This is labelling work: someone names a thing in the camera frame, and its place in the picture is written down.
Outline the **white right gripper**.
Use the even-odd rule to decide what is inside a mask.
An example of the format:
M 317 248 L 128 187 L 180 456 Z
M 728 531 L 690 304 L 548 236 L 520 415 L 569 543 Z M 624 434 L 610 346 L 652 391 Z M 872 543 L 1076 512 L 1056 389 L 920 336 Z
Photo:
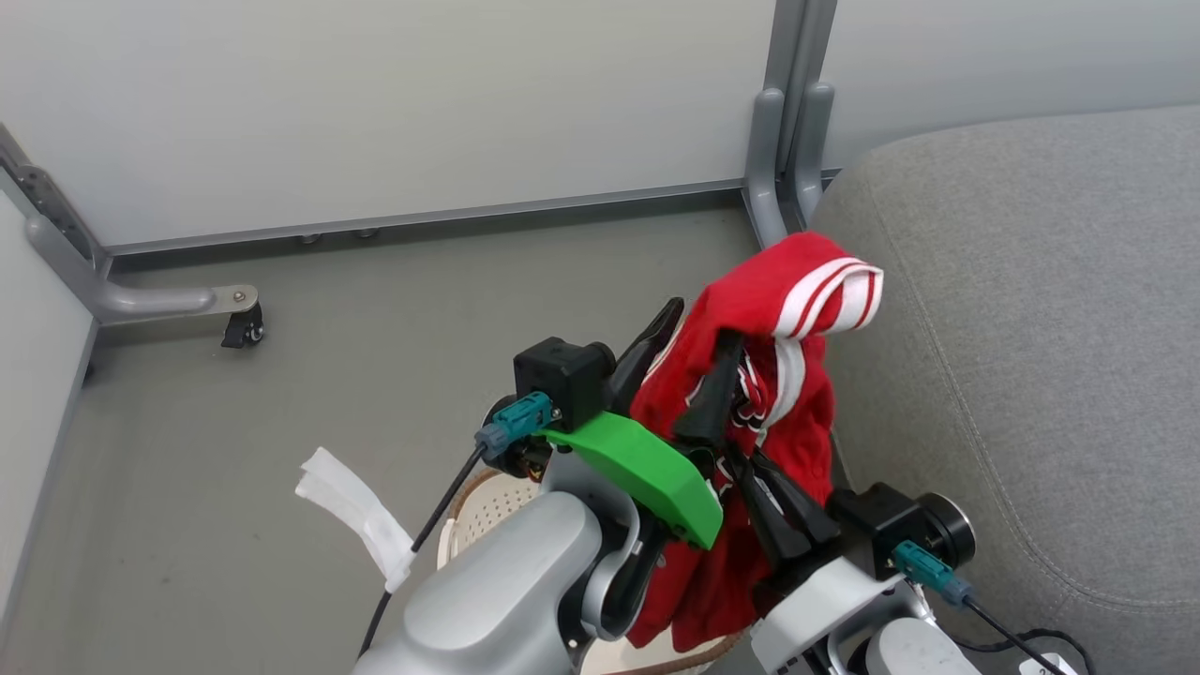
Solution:
M 755 450 L 725 453 L 768 565 L 796 563 L 840 534 L 836 522 L 781 467 Z M 905 577 L 878 581 L 845 557 L 802 583 L 751 632 L 750 649 L 767 675 L 786 675 L 802 653 L 830 639 L 839 645 L 860 631 L 878 631 L 895 619 L 931 620 L 924 593 Z

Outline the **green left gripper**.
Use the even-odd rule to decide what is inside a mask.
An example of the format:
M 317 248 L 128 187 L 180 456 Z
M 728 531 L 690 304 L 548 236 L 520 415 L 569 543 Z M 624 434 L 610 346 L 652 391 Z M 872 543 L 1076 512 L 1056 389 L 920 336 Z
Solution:
M 642 504 L 677 538 L 709 550 L 720 533 L 724 510 L 708 480 L 686 456 L 629 416 L 656 356 L 676 333 L 685 301 L 672 295 L 616 362 L 607 380 L 607 410 L 574 431 L 544 428 L 545 440 L 566 446 Z M 744 338 L 716 333 L 708 372 L 672 428 L 680 448 L 721 448 L 728 431 Z

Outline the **red and white garment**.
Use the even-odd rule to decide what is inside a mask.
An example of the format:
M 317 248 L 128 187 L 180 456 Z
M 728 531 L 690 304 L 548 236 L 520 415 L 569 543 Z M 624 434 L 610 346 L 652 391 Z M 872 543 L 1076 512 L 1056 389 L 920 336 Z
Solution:
M 744 338 L 739 388 L 726 432 L 745 454 L 764 452 L 816 503 L 833 491 L 829 432 L 834 389 L 824 370 L 826 338 L 869 324 L 884 274 L 817 233 L 788 235 L 710 283 L 632 401 L 632 417 L 668 440 L 709 370 L 716 335 Z M 638 619 L 626 632 L 646 649 L 668 632 L 689 653 L 752 625 L 752 589 L 770 568 L 728 467 L 712 486 L 725 510 L 708 551 L 668 544 L 652 574 Z

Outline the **white perforated laundry basket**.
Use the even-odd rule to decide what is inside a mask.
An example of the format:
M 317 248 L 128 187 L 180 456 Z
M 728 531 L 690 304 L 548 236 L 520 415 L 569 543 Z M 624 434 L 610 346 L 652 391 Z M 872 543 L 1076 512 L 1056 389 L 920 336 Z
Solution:
M 517 479 L 492 468 L 484 468 L 468 479 L 450 504 L 442 525 L 437 567 L 442 569 L 472 543 L 484 538 L 505 518 L 535 498 L 539 490 L 539 484 L 532 480 Z M 734 633 L 690 651 L 676 651 L 668 631 L 644 649 L 635 649 L 626 639 L 613 643 L 598 640 L 588 650 L 580 675 L 702 675 L 740 639 L 742 634 Z

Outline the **grey fabric sofa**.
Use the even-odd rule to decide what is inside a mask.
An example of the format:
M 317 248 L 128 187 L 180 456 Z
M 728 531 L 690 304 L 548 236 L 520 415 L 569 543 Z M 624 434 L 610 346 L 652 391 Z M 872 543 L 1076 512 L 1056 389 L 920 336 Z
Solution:
M 848 483 L 959 504 L 1010 628 L 1200 675 L 1200 104 L 892 142 L 811 228 L 884 273 L 826 358 Z

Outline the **white tape tag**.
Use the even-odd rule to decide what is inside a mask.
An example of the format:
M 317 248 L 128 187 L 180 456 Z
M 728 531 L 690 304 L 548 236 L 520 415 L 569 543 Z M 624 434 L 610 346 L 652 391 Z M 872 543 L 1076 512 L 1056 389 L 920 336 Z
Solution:
M 394 595 L 408 579 L 416 557 L 412 534 L 382 504 L 372 488 L 328 449 L 317 448 L 301 470 L 295 494 L 359 534 L 384 577 L 385 592 Z

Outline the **black caster wheel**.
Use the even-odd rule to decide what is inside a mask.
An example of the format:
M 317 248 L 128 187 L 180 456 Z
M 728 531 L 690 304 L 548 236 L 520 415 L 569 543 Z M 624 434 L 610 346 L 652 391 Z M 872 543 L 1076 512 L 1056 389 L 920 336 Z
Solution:
M 264 312 L 259 304 L 229 316 L 221 341 L 223 350 L 245 350 L 262 344 L 265 335 Z

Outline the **grey partition foot bracket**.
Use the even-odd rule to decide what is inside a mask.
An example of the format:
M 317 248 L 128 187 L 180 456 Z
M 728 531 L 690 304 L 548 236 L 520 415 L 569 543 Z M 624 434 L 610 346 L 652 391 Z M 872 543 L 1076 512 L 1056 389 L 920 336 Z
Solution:
M 112 281 L 113 256 L 86 228 L 50 174 L 35 165 L 0 123 L 0 168 L 34 210 L 24 226 L 26 239 L 52 271 L 102 325 L 190 319 L 254 307 L 259 292 L 251 285 L 192 288 L 132 288 Z

